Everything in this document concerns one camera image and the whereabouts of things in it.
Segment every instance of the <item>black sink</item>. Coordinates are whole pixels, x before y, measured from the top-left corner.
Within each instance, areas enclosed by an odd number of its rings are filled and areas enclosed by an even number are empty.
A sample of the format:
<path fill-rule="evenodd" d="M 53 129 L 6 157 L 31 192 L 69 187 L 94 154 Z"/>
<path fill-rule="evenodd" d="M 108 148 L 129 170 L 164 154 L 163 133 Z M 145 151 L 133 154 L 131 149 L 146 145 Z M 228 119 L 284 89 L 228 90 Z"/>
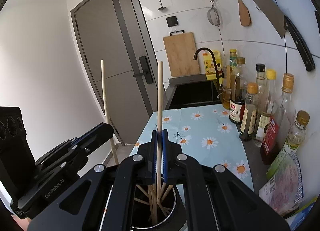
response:
<path fill-rule="evenodd" d="M 220 104 L 220 98 L 212 81 L 179 84 L 169 109 Z"/>

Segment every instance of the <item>floor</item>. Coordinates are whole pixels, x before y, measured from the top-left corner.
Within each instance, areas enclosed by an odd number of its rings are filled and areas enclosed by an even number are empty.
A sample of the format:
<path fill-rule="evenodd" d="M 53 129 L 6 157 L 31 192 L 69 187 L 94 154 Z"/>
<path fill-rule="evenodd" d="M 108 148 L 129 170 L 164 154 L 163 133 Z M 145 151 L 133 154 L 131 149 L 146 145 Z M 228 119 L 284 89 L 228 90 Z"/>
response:
<path fill-rule="evenodd" d="M 117 156 L 119 163 L 121 163 L 125 158 L 129 157 L 132 149 L 134 148 L 134 144 L 126 144 L 125 146 L 119 146 L 117 149 Z M 107 167 L 114 166 L 115 159 L 112 157 L 111 160 L 108 162 Z"/>

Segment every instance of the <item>silver screw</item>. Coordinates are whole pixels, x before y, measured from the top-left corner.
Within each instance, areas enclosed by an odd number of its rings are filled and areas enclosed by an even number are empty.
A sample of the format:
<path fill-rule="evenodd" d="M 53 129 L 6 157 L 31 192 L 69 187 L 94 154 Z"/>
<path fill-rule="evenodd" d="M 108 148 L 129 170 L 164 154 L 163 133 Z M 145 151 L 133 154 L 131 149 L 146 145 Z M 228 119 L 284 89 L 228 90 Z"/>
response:
<path fill-rule="evenodd" d="M 104 166 L 102 164 L 98 164 L 94 167 L 95 172 L 101 172 L 104 170 Z"/>
<path fill-rule="evenodd" d="M 179 154 L 179 155 L 177 156 L 177 159 L 178 159 L 178 160 L 186 160 L 186 159 L 187 159 L 187 156 L 182 153 L 182 154 Z"/>
<path fill-rule="evenodd" d="M 142 157 L 142 155 L 140 155 L 140 154 L 136 154 L 136 155 L 134 155 L 134 156 L 132 157 L 132 159 L 133 159 L 134 161 L 140 161 L 140 160 L 143 159 L 143 157 Z"/>
<path fill-rule="evenodd" d="M 225 171 L 226 168 L 223 165 L 217 165 L 217 166 L 214 167 L 214 169 L 215 169 L 216 172 L 222 173 L 222 172 Z"/>

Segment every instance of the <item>knife handle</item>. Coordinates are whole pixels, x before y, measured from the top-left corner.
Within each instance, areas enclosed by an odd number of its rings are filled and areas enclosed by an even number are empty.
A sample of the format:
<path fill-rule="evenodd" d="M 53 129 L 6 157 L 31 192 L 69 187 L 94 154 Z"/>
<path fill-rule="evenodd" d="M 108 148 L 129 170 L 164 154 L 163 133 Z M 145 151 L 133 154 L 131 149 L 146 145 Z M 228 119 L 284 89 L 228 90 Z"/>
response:
<path fill-rule="evenodd" d="M 296 44 L 297 49 L 304 62 L 304 65 L 306 66 L 306 70 L 308 72 L 313 71 L 316 65 L 313 61 L 313 57 L 310 53 L 310 50 L 306 42 L 304 41 L 303 37 L 300 35 L 299 31 L 295 27 L 295 25 L 293 25 L 292 21 L 287 16 L 284 16 L 284 28 L 290 32 L 293 41 Z"/>

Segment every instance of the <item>door handle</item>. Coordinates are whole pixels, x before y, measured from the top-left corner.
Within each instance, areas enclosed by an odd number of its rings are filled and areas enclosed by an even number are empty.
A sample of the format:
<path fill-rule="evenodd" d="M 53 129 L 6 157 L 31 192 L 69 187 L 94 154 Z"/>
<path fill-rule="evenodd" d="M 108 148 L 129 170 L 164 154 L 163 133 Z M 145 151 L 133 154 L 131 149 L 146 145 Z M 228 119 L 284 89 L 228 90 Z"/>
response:
<path fill-rule="evenodd" d="M 152 78 L 152 74 L 151 74 L 151 71 L 149 68 L 147 57 L 145 55 L 141 56 L 141 57 L 139 57 L 139 61 L 140 61 L 143 73 L 134 74 L 133 77 L 144 76 L 147 84 L 153 84 L 153 78 Z"/>
<path fill-rule="evenodd" d="M 140 74 L 136 74 L 133 75 L 133 77 L 138 77 L 138 76 L 146 76 L 148 72 L 144 72 L 144 73 L 140 73 Z"/>

